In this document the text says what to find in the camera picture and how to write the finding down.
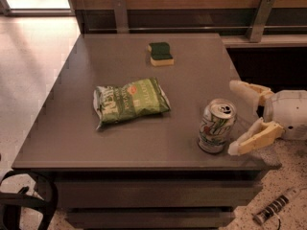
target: aluminum can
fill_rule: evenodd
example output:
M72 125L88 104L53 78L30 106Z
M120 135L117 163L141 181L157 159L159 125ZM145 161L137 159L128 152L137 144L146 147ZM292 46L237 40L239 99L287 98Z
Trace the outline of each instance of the aluminum can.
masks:
M204 109L198 141L202 150L218 153L224 149L236 114L235 105L225 99L215 99Z

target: chip bag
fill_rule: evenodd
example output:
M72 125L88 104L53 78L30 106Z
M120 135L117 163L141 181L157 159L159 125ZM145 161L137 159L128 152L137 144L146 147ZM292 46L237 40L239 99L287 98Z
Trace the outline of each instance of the chip bag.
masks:
M170 111L169 101L156 78L134 81L123 87L97 86L94 108L97 129L137 117Z

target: sponge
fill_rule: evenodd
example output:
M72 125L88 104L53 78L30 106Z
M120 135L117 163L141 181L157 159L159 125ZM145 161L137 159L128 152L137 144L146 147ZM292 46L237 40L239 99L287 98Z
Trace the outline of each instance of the sponge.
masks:
M148 46L151 52L153 66L174 65L174 59L170 54L170 45L167 42L153 42Z

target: floor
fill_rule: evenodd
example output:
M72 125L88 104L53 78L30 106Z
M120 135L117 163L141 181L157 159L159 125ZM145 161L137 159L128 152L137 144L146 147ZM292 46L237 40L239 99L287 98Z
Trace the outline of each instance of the floor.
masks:
M57 75L72 49L79 29L74 17L8 18L0 15L0 161L1 173L9 170L35 117L42 107ZM307 143L275 143L283 167L269 172L263 179L263 191L248 205L235 210L236 219L220 230L257 230L278 227L277 217L263 227L252 220L256 214L288 188L307 186ZM16 191L20 177L2 185L2 191ZM279 214L281 229L307 229L307 190ZM39 216L23 211L22 229L35 229ZM50 229L74 229L59 209Z

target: gray table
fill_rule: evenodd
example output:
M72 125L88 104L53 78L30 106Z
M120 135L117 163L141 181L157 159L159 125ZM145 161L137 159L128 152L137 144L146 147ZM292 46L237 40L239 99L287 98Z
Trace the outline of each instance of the gray table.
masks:
M159 41L171 45L173 66L151 66L147 45ZM95 86L148 77L157 77L172 111L96 131ZM233 209L261 190L262 176L280 167L273 149L231 157L226 149L212 155L199 148L201 116L211 100L237 106L230 141L257 118L230 92L232 79L239 76L217 34L82 35L13 168L53 176L59 207L76 227L226 225Z

